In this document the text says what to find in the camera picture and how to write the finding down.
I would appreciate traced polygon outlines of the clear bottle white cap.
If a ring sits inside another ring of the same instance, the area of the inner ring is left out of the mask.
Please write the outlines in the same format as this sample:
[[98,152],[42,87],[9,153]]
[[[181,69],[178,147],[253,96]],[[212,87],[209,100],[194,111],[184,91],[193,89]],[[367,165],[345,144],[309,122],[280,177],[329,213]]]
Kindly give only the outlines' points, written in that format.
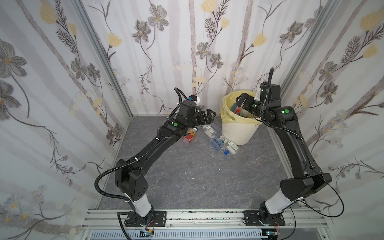
[[210,139],[218,136],[218,132],[211,125],[203,125],[202,130]]

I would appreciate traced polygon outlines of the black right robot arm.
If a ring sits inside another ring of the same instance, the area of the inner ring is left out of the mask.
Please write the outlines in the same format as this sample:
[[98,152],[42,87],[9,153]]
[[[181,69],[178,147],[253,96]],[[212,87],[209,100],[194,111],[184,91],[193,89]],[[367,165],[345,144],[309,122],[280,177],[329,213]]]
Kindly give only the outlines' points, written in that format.
[[260,100],[246,93],[236,98],[238,107],[275,131],[292,168],[292,178],[282,180],[280,190],[260,205],[258,219],[266,226],[280,220],[283,211],[294,202],[319,192],[332,181],[331,175],[323,173],[307,147],[294,109],[282,106],[280,91],[279,85],[262,83]]

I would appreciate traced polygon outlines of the blue label clear bottle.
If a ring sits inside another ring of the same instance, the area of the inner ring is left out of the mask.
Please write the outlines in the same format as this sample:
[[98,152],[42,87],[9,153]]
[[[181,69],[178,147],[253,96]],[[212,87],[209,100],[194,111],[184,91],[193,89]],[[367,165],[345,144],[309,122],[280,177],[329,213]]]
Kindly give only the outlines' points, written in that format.
[[224,155],[228,155],[230,152],[226,149],[225,145],[222,143],[222,141],[217,138],[213,137],[211,139],[211,145],[218,151],[221,151],[224,153]]

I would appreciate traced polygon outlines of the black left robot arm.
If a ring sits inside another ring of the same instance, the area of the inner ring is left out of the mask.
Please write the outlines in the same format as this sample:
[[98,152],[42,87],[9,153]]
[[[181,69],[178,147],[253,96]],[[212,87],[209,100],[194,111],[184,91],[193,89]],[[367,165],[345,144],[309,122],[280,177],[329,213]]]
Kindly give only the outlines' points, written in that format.
[[[177,106],[161,125],[156,136],[136,155],[128,160],[120,159],[111,168],[96,177],[94,187],[104,197],[124,200],[132,208],[132,214],[140,225],[149,226],[154,219],[154,208],[148,200],[149,184],[146,174],[156,160],[172,145],[185,137],[189,130],[197,126],[209,125],[214,122],[216,113],[210,109],[202,110],[197,103],[197,96],[187,97],[179,88],[174,89],[178,96]],[[115,184],[121,195],[103,191],[100,180],[115,173]]]

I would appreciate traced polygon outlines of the red yellow label bottle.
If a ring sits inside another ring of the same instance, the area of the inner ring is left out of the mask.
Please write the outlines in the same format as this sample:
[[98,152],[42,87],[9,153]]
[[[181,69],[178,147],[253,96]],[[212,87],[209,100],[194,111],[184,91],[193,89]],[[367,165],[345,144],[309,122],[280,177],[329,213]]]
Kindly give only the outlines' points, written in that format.
[[193,141],[193,139],[195,138],[197,131],[198,131],[197,128],[190,129],[187,132],[187,134],[183,137],[184,143],[189,145]]

